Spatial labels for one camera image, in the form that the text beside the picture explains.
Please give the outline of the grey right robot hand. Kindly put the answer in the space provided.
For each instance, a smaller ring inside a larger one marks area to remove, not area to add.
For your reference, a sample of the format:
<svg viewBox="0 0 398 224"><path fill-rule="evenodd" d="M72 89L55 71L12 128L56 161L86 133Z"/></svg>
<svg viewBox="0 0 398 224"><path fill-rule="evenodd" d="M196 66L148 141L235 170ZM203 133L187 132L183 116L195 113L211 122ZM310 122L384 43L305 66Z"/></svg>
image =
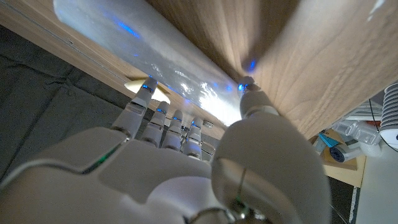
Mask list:
<svg viewBox="0 0 398 224"><path fill-rule="evenodd" d="M2 223L329 223L330 186L310 142L244 77L241 119L211 159L201 122L164 129L162 103L135 135L156 82L148 78L110 128L80 132L1 182Z"/></svg>

